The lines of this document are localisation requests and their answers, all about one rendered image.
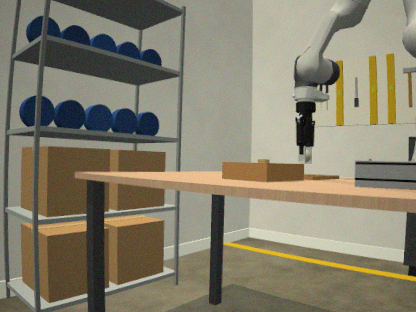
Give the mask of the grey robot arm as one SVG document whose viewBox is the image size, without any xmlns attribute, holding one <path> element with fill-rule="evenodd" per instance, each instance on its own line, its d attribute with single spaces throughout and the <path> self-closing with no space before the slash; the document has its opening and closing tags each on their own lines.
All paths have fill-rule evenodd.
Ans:
<svg viewBox="0 0 416 312">
<path fill-rule="evenodd" d="M 336 0 L 334 6 L 323 16 L 306 49 L 295 60 L 295 87 L 292 95 L 295 101 L 325 102 L 330 99 L 328 94 L 317 90 L 317 86 L 320 83 L 334 84 L 339 78 L 340 68 L 334 61 L 323 57 L 323 53 L 335 32 L 354 27 L 361 22 L 370 1 Z M 405 49 L 416 58 L 416 0 L 403 0 L 403 4 L 407 27 L 402 42 Z"/>
</svg>

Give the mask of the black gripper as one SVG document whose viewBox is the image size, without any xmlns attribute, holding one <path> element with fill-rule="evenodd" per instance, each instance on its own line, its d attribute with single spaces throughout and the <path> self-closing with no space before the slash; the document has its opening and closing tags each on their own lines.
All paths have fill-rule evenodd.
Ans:
<svg viewBox="0 0 416 312">
<path fill-rule="evenodd" d="M 312 120 L 312 113 L 316 112 L 316 103 L 309 102 L 309 101 L 297 102 L 296 112 L 297 113 L 300 112 L 299 117 L 295 118 L 296 120 L 296 143 L 297 143 L 297 146 L 299 146 L 298 164 L 312 164 L 312 147 L 314 147 L 314 127 L 315 127 L 315 121 Z M 313 129 L 312 129 L 312 125 L 313 125 Z M 311 134 L 311 129 L 312 129 L 312 134 Z M 306 162 L 306 150 L 308 150 L 311 153 L 311 159 L 308 162 Z"/>
</svg>

